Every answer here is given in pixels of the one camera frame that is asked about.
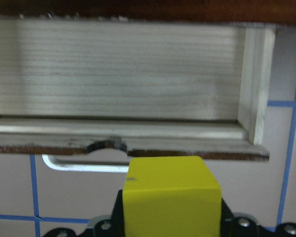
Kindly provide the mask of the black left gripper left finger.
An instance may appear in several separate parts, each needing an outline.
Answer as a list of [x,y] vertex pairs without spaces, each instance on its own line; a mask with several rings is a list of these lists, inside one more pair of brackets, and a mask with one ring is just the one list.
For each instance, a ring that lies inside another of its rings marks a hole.
[[122,190],[119,190],[111,213],[111,223],[116,233],[116,237],[125,236],[125,221],[123,212]]

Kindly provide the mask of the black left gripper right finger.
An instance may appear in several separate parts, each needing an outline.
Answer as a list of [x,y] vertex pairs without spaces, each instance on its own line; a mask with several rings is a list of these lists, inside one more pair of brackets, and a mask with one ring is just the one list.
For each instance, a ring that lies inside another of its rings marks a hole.
[[234,215],[223,198],[221,211],[220,237],[229,237]]

